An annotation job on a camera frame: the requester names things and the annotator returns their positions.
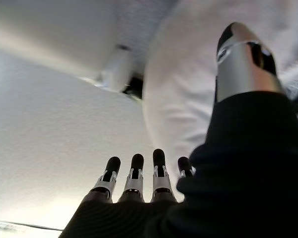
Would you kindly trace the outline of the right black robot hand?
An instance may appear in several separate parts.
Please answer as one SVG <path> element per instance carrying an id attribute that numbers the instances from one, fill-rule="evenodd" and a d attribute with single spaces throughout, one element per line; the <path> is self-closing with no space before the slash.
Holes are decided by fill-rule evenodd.
<path id="1" fill-rule="evenodd" d="M 214 107 L 204 144 L 179 165 L 176 202 L 167 175 L 151 203 L 128 189 L 110 202 L 120 160 L 86 195 L 63 238 L 298 238 L 298 118 L 272 53 L 234 22 L 217 48 Z"/>

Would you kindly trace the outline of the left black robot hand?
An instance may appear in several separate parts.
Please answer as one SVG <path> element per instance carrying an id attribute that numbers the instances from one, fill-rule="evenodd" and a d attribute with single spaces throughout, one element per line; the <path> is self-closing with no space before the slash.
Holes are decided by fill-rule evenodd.
<path id="1" fill-rule="evenodd" d="M 143 84 L 144 81 L 142 78 L 137 76 L 132 76 L 131 80 L 122 91 L 123 94 L 127 95 L 131 99 L 134 100 L 142 100 L 143 99 Z"/>

